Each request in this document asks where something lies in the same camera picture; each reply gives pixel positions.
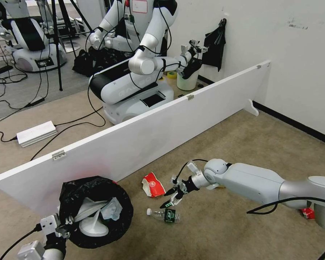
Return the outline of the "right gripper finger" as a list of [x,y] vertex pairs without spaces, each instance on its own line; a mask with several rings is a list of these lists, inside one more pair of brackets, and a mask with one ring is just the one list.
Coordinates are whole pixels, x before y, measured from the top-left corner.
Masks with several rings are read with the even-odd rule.
[[177,206],[182,201],[182,198],[183,198],[183,194],[179,194],[176,192],[170,197],[168,201],[164,202],[159,208],[166,209],[166,208]]
[[183,197],[185,194],[185,184],[178,183],[174,184],[171,189],[169,189],[164,196],[176,195],[177,197]]

